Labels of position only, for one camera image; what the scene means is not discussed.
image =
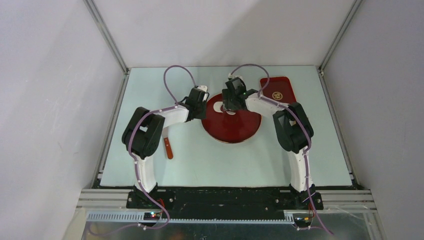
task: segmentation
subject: red tray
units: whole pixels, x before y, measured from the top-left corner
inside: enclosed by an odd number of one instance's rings
[[[266,82],[267,78],[262,78],[260,87],[263,87]],[[285,76],[270,77],[268,86],[263,90],[263,95],[281,103],[291,104],[296,102],[290,80]]]

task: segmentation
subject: tray logo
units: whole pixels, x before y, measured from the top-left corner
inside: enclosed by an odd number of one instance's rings
[[[281,92],[275,91],[275,92],[272,93],[272,98],[274,100],[281,100],[281,99],[283,99],[283,95],[281,94]]]

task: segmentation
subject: metal rack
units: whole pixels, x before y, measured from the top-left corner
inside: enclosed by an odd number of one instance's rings
[[[90,14],[93,17],[93,20],[96,22],[104,40],[109,46],[111,52],[113,53],[115,59],[119,63],[122,72],[123,79],[122,85],[120,87],[119,95],[116,100],[113,114],[109,120],[109,128],[106,133],[106,137],[103,143],[103,150],[98,159],[96,170],[93,174],[91,186],[97,181],[97,179],[102,177],[103,168],[105,166],[107,153],[110,147],[112,140],[112,135],[115,129],[115,124],[118,118],[118,113],[120,111],[121,103],[124,97],[124,92],[126,85],[128,83],[130,69],[128,69],[125,64],[124,59],[122,58],[118,47],[116,46],[113,37],[111,36],[101,14],[99,13],[98,8],[93,0],[84,0]],[[319,75],[322,89],[328,104],[328,108],[333,119],[334,127],[337,133],[338,140],[346,161],[350,177],[352,179],[353,186],[356,189],[360,189],[360,180],[355,175],[355,168],[351,163],[349,158],[348,151],[342,136],[339,122],[331,101],[331,96],[327,89],[325,82],[325,67],[337,47],[339,41],[346,32],[350,22],[352,21],[355,13],[358,8],[361,6],[362,0],[355,0],[351,6],[351,9],[343,21],[336,37],[334,38],[330,48],[325,55],[322,64],[317,67],[317,74]],[[149,212],[150,209],[127,209],[127,200],[128,193],[130,189],[92,189],[87,188],[81,191],[79,201],[77,203],[77,209],[84,208],[87,211],[87,221],[94,222],[137,222],[142,220],[142,213]],[[330,190],[317,190],[322,196],[323,201],[323,210],[319,210],[319,213],[322,214],[359,214],[362,215],[362,218],[365,222],[369,239],[379,240],[386,239],[384,234],[380,217],[377,212],[377,207],[374,203],[374,199],[370,190],[345,190],[345,189],[330,189]],[[286,219],[280,221],[275,220],[261,220],[261,221],[228,221],[228,220],[199,220],[199,219],[171,219],[171,223],[237,223],[237,224],[291,224],[293,223],[293,216],[297,214],[306,214],[307,210],[285,210]]]

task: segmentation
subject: aluminum frame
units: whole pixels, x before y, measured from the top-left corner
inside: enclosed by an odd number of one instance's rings
[[[105,21],[103,20],[102,15],[99,12],[99,9],[97,8],[96,4],[94,3],[94,0],[84,0],[85,5],[87,6],[88,11],[90,12],[95,24],[98,27],[98,30],[100,31],[101,35],[104,38],[104,41],[106,42],[107,46],[109,47],[110,51],[113,54],[113,57],[118,62],[122,72],[124,74],[128,73],[128,67],[125,64],[125,61],[121,55],[121,53],[118,50],[118,46],[114,41],[114,38],[111,35],[111,32],[109,31],[108,27],[106,26]]]
[[[83,189],[76,208],[114,212],[150,212],[152,210],[127,209],[130,191],[130,189]],[[324,205],[324,210],[318,210],[318,213],[377,214],[377,207],[370,190],[317,190],[317,192],[321,194]],[[284,210],[284,212],[306,214],[308,210]]]
[[[354,19],[359,7],[361,6],[363,0],[355,0],[350,7],[349,12],[347,13],[346,18],[343,21],[343,24],[340,26],[340,29],[338,30],[337,34],[335,35],[334,40],[332,41],[330,48],[328,49],[327,53],[325,54],[324,59],[321,62],[321,65],[319,66],[320,70],[324,70],[327,66],[327,64],[330,61],[331,56],[333,55],[334,51],[336,50],[337,46],[339,45],[340,40],[345,35],[346,30],[348,29],[349,25],[351,24],[352,20]]]
[[[103,36],[104,41],[108,45],[111,53],[114,58],[118,62],[122,72],[124,73],[122,85],[120,86],[119,95],[116,99],[116,103],[113,108],[112,116],[109,120],[109,128],[105,136],[105,140],[103,143],[103,149],[98,159],[97,167],[94,172],[94,176],[91,181],[91,186],[93,186],[94,181],[97,178],[101,178],[103,168],[106,162],[106,157],[109,152],[109,147],[112,140],[112,135],[115,129],[116,121],[118,118],[119,111],[121,109],[122,99],[124,97],[124,92],[128,83],[129,78],[129,69],[125,64],[125,61],[119,52],[119,49],[113,40],[111,33],[109,32],[99,10],[94,2],[94,0],[83,0],[85,5],[87,6],[88,11],[90,12],[95,24],[97,25],[101,35]],[[353,180],[356,180],[358,183],[358,179],[355,176],[355,169],[352,166],[351,159],[349,157],[349,153],[346,148],[346,144],[342,135],[342,131],[338,122],[337,115],[334,110],[333,103],[331,101],[331,97],[327,88],[327,84],[324,79],[324,69],[327,66],[333,52],[337,48],[340,40],[343,35],[346,33],[347,28],[349,27],[352,19],[357,13],[360,5],[363,0],[355,0],[351,6],[349,13],[344,19],[337,35],[332,41],[330,48],[328,49],[322,63],[319,67],[317,67],[317,73],[319,75],[319,79],[321,82],[321,86],[325,95],[325,99],[327,101],[327,105],[333,119],[334,127],[336,129],[337,137],[340,142],[340,146],[349,169],[349,173],[352,176]],[[146,212],[151,209],[126,209],[127,197],[129,189],[83,189],[81,191],[76,210],[86,209],[90,213],[98,213],[98,212],[114,212],[114,213],[122,213],[128,214],[130,212]],[[374,203],[373,196],[370,190],[317,190],[317,192],[321,193],[322,201],[324,204],[324,210],[319,210],[319,213],[324,214],[332,214],[332,213],[346,213],[346,214],[360,214],[363,215],[363,220],[366,222],[369,236],[372,240],[377,239],[387,239],[381,224],[380,217],[377,212],[377,207]],[[284,211],[289,216],[293,214],[305,214],[306,210],[285,210]],[[198,223],[196,219],[173,219],[175,222],[184,221],[185,223]],[[228,223],[229,221],[220,221],[220,223]]]

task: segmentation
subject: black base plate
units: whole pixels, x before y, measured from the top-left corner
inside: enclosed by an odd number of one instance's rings
[[[309,201],[280,187],[155,187],[149,195],[162,199],[173,219],[199,220],[280,220],[284,210],[307,210]],[[324,209],[321,194],[312,199],[317,210]],[[128,194],[128,209],[158,209],[137,188]]]

